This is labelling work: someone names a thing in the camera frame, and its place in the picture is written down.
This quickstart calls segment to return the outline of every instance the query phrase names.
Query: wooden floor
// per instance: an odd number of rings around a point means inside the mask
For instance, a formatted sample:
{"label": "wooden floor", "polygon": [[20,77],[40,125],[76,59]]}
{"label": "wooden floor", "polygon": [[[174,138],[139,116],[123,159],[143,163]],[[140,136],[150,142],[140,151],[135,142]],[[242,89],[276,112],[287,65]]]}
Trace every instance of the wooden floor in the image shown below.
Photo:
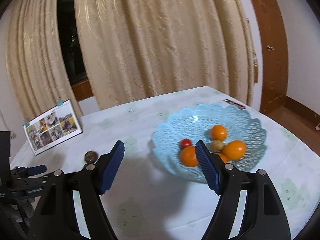
{"label": "wooden floor", "polygon": [[268,117],[288,129],[320,156],[320,131],[315,129],[315,125],[284,106],[268,114]]}

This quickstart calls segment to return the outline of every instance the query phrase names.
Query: wooden door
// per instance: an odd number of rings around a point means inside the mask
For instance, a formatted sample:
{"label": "wooden door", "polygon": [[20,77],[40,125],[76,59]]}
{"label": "wooden door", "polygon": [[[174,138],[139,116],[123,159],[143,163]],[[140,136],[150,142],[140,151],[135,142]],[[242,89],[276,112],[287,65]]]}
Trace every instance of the wooden door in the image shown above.
{"label": "wooden door", "polygon": [[260,112],[269,114],[285,104],[288,86],[288,47],[276,0],[252,0],[260,29],[263,85]]}

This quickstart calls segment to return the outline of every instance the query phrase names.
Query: fruit basket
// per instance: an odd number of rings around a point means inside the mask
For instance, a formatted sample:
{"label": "fruit basket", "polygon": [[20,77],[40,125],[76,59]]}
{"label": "fruit basket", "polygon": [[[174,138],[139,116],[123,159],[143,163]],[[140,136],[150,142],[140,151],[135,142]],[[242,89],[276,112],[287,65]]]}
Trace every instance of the fruit basket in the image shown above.
{"label": "fruit basket", "polygon": [[161,165],[171,174],[184,179],[206,183],[199,166],[186,167],[179,159],[179,142],[184,138],[192,143],[199,140],[208,147],[212,138],[210,129],[214,125],[223,125],[228,136],[225,144],[239,140],[246,144],[244,156],[237,161],[230,161],[241,171],[251,171],[266,153],[267,131],[261,127],[259,119],[251,119],[247,110],[235,106],[222,107],[220,104],[198,105],[194,109],[184,108],[179,113],[171,114],[167,122],[158,125],[152,140],[153,153]]}

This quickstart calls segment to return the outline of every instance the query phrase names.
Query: table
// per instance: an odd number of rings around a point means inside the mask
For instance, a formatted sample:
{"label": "table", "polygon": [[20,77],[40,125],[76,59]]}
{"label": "table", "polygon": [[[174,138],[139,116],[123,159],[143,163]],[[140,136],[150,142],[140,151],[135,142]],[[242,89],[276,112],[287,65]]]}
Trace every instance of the table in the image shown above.
{"label": "table", "polygon": [[[210,87],[199,87],[89,114],[80,118],[82,134],[36,157],[26,142],[11,167],[45,164],[48,172],[79,171],[87,151],[99,155],[109,153],[114,143],[122,140],[125,157],[111,190],[101,197],[119,240],[201,239],[219,197],[205,184],[189,182],[164,171],[152,154],[151,135],[171,113],[201,103],[228,106],[225,99],[234,100]],[[320,158],[287,129],[250,107],[247,110],[251,118],[261,120],[268,133],[267,153],[256,169],[265,169],[273,181],[294,238],[319,203]],[[80,231],[88,237],[81,218],[79,194],[74,192],[74,196]],[[244,205],[245,192],[242,192],[231,237],[239,232]]]}

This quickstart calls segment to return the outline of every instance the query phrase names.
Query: red cherry tomato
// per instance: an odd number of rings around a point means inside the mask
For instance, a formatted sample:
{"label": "red cherry tomato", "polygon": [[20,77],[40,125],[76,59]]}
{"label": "red cherry tomato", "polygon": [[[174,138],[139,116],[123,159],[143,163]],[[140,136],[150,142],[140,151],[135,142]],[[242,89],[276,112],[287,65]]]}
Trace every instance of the red cherry tomato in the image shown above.
{"label": "red cherry tomato", "polygon": [[190,139],[183,139],[179,143],[179,147],[180,147],[181,150],[183,150],[184,148],[187,148],[189,146],[192,146],[192,141]]}

